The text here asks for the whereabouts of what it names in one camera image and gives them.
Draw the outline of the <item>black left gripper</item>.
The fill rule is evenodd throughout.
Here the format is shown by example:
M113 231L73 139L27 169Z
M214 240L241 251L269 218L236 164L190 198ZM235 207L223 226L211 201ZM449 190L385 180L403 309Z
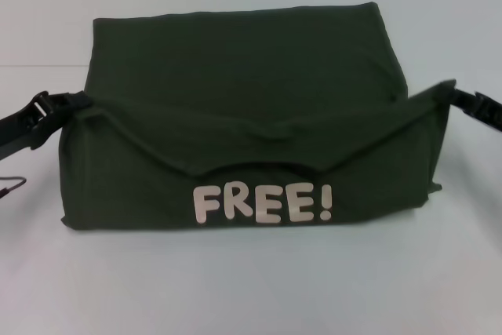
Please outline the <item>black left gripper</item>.
M31 146L40 148L75 111L93 104L83 92L49 94L44 91L17 113L1 120L1 152L4 159Z

